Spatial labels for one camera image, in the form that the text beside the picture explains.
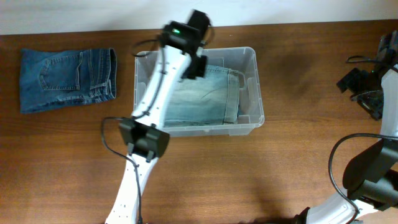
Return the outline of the dark blue jeans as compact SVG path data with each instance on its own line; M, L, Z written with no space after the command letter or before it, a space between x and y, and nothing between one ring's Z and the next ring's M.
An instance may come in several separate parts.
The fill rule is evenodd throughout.
M116 98L113 48L43 52L22 49L20 112L39 113Z

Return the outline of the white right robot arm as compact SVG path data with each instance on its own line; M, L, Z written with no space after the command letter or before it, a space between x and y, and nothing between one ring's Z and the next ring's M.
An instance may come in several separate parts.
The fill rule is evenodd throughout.
M361 216L397 207L397 31L381 37L376 58L350 56L346 63L371 63L367 72L352 69L336 85L351 92L372 119L381 121L380 134L355 133L341 138L328 159L328 175L336 190L317 207L307 207L293 223L359 223ZM337 148L353 138L376 138L377 142L348 162L339 188L332 162Z

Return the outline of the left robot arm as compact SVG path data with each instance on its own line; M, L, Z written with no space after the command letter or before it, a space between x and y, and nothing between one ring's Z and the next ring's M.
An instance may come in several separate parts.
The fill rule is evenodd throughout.
M127 153L124 175L113 208L106 218L111 223L142 223L142 194L150 172L165 153L170 135L164 132L167 107L177 83L205 75L203 54L211 29L209 17L194 10L187 23L172 21L156 38L159 53L149 85L128 118L118 117Z

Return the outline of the light blue jeans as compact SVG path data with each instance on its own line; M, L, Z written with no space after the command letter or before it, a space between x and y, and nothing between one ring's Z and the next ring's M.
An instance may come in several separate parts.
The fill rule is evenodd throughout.
M208 65L205 76L178 82L165 114L167 128L236 124L239 76L230 68Z

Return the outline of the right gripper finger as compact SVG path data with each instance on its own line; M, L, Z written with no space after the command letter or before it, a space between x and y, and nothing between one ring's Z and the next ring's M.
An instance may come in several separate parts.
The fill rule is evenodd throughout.
M340 92L350 90L352 93L358 93L366 88L366 79L369 73L358 68L352 69L340 81L337 82L337 87Z
M383 91L369 90L355 93L350 97L351 101L357 102L374 120L380 120L383 112Z

